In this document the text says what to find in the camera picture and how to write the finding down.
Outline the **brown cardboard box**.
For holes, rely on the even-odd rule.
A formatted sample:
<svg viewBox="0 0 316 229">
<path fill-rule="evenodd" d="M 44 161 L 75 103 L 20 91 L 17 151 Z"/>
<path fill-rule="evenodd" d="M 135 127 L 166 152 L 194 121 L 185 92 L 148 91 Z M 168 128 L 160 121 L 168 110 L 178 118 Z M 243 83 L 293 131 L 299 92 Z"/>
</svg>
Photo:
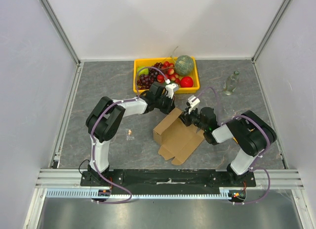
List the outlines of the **brown cardboard box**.
<svg viewBox="0 0 316 229">
<path fill-rule="evenodd" d="M 154 129 L 154 140 L 160 145 L 158 154 L 172 165 L 182 165 L 204 141 L 204 132 L 194 125 L 186 126 L 175 108 Z"/>
</svg>

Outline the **small clear snack wrapper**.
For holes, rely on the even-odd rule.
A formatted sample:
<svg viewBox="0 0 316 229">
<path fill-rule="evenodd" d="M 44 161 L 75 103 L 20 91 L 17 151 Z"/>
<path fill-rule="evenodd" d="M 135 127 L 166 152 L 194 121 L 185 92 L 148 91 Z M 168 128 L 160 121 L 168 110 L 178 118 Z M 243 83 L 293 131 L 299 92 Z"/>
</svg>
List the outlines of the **small clear snack wrapper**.
<svg viewBox="0 0 316 229">
<path fill-rule="evenodd" d="M 125 132 L 126 132 L 126 139 L 128 141 L 135 139 L 131 129 L 126 129 Z"/>
</svg>

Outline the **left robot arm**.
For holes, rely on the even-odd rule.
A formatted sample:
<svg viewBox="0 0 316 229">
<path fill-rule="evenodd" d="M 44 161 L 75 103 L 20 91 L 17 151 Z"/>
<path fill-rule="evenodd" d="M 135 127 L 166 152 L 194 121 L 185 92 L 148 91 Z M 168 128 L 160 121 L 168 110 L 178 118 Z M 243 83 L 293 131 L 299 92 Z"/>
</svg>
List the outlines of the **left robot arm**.
<svg viewBox="0 0 316 229">
<path fill-rule="evenodd" d="M 91 180 L 97 186 L 108 182 L 109 145 L 116 135 L 124 117 L 147 114 L 155 109 L 168 115 L 175 108 L 175 92 L 179 86 L 175 83 L 154 82 L 152 87 L 131 99 L 113 100 L 102 97 L 86 120 L 91 138 L 91 160 L 88 171 Z"/>
</svg>

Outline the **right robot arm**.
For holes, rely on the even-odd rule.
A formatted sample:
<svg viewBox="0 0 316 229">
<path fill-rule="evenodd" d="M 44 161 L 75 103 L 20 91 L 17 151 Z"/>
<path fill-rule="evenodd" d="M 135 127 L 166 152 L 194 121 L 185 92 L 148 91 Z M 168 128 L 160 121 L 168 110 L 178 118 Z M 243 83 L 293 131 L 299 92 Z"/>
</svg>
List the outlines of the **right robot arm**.
<svg viewBox="0 0 316 229">
<path fill-rule="evenodd" d="M 179 118 L 185 126 L 194 125 L 203 131 L 205 140 L 212 145 L 234 139 L 240 147 L 235 159 L 228 165 L 227 183 L 238 186 L 253 169 L 254 161 L 277 140 L 275 131 L 254 112 L 246 111 L 219 125 L 214 109 L 202 108 L 189 111 L 186 108 Z"/>
</svg>

